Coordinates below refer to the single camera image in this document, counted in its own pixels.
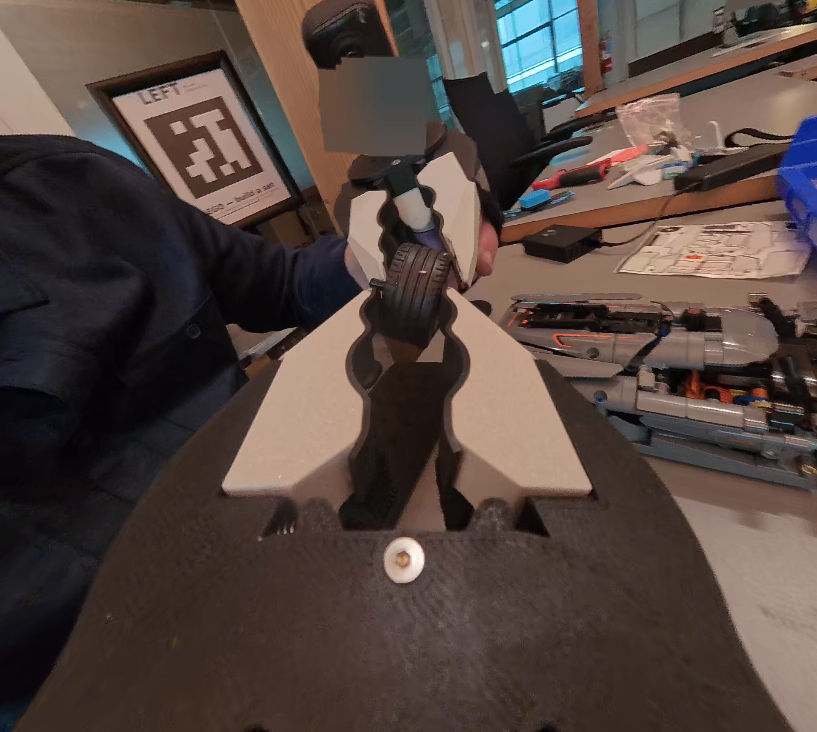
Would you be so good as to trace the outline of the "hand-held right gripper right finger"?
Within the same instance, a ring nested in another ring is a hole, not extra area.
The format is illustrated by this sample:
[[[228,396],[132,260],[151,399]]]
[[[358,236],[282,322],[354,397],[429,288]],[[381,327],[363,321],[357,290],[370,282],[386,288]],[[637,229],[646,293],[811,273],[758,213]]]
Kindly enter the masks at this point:
[[[532,499],[583,500],[592,482],[534,357],[470,301],[440,301],[444,396],[435,477],[445,529],[487,500],[512,520]]]

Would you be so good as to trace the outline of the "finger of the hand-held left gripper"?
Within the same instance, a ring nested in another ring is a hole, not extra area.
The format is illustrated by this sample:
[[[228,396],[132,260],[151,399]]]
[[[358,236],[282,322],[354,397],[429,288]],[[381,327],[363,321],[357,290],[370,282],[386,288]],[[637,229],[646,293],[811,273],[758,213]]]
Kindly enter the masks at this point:
[[[476,276],[481,224],[476,184],[466,176],[455,153],[425,165],[417,182],[431,192],[431,211],[458,285],[462,290],[470,288]]]
[[[384,189],[366,190],[351,200],[346,267],[361,288],[371,288],[372,279],[386,280],[400,246],[394,233],[398,221],[391,196]]]

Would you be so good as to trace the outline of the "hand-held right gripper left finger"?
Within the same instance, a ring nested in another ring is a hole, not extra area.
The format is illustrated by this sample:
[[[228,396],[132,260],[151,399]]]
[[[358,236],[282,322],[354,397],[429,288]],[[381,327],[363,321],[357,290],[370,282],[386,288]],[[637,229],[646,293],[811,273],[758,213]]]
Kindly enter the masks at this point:
[[[381,482],[371,391],[383,373],[373,338],[382,293],[362,291],[281,360],[224,477],[231,497],[275,498],[272,531],[294,531],[303,506],[339,512]]]

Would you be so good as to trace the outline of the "black toy wheel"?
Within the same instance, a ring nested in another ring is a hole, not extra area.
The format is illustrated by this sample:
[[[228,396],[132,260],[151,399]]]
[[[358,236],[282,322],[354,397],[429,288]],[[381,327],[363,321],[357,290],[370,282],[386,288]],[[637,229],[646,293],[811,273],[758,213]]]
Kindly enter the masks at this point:
[[[377,292],[377,326],[384,337],[419,349],[437,330],[442,292],[452,259],[447,252],[402,243],[383,279],[370,282]]]

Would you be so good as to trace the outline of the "grey toy car model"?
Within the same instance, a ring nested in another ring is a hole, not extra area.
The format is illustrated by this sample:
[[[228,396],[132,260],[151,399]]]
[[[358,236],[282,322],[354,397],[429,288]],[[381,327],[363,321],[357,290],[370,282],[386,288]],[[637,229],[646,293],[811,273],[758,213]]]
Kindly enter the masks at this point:
[[[500,326],[639,452],[815,492],[815,305],[521,295]]]

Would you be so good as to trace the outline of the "person's left forearm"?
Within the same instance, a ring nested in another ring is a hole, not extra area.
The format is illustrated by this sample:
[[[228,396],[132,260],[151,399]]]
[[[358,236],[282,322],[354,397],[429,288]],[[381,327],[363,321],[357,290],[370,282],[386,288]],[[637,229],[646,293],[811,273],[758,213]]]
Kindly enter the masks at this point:
[[[362,292],[346,241],[300,249],[234,231],[214,251],[208,279],[224,319],[247,332],[316,329]]]

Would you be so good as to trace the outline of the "person's left hand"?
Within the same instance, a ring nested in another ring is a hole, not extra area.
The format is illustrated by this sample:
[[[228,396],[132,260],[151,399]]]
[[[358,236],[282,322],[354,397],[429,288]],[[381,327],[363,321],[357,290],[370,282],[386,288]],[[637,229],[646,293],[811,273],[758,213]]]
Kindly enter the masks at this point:
[[[500,242],[500,236],[493,224],[487,218],[481,217],[475,277],[488,277],[493,273]]]

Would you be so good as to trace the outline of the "black office chair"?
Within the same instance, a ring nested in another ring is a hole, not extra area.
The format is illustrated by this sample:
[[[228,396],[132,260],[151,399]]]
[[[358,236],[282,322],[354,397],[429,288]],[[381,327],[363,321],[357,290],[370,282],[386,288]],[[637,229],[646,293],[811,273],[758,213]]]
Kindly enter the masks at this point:
[[[508,91],[495,93],[486,73],[444,79],[448,103],[479,160],[499,206],[510,211],[557,155],[592,143],[587,135],[557,142],[537,140]]]

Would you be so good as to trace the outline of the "black charger box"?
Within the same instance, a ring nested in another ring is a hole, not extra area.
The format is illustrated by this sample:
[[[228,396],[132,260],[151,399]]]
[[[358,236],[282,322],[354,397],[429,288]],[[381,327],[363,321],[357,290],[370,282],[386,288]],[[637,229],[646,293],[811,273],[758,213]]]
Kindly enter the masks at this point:
[[[520,240],[529,257],[568,264],[602,247],[599,228],[553,225]]]

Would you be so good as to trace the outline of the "white plastic part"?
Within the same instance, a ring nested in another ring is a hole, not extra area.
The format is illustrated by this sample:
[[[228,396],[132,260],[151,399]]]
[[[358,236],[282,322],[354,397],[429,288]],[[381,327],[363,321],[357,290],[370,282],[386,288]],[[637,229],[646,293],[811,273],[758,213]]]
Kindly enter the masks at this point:
[[[668,148],[666,152],[648,152],[632,159],[623,166],[622,175],[612,181],[607,190],[619,189],[631,184],[656,186],[673,180],[694,165],[694,155],[681,146]]]

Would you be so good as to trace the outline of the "small clear bag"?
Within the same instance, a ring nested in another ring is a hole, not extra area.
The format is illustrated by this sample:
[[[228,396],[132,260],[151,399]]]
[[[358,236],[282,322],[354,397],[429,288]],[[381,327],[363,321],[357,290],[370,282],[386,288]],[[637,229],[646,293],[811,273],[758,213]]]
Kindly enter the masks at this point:
[[[681,116],[677,92],[655,94],[618,105],[615,114],[631,146],[676,142],[689,146],[693,136]]]

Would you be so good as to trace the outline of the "white sticker sheet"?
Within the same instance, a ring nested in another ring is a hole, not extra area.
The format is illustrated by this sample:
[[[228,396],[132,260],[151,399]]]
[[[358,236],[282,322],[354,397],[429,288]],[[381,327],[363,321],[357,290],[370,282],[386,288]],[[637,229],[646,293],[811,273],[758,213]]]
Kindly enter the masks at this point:
[[[798,277],[813,251],[811,241],[783,220],[663,226],[615,271],[735,280]]]

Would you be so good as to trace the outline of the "long black device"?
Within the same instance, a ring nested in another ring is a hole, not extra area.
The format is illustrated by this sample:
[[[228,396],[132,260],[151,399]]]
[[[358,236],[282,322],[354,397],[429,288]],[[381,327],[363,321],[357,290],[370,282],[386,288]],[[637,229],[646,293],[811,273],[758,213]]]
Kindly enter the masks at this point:
[[[776,170],[791,143],[752,145],[738,153],[705,157],[673,179],[678,194],[708,192]]]

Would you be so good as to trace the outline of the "blue plastic bin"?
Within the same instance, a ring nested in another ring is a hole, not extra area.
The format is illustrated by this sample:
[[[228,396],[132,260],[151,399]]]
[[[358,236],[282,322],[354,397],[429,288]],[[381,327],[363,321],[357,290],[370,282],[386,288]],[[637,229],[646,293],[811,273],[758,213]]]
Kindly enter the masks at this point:
[[[816,116],[802,121],[783,155],[776,176],[777,195],[795,230],[816,247]]]

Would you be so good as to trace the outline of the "red handled tool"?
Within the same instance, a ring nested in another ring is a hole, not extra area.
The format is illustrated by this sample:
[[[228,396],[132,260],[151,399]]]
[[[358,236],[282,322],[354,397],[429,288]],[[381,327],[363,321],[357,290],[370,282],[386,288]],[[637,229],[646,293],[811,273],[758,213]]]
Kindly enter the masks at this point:
[[[533,182],[531,189],[546,189],[552,191],[555,189],[567,189],[577,186],[598,184],[605,180],[609,170],[611,169],[611,165],[612,163],[610,159],[607,158],[597,163],[571,170],[564,170],[546,179]]]

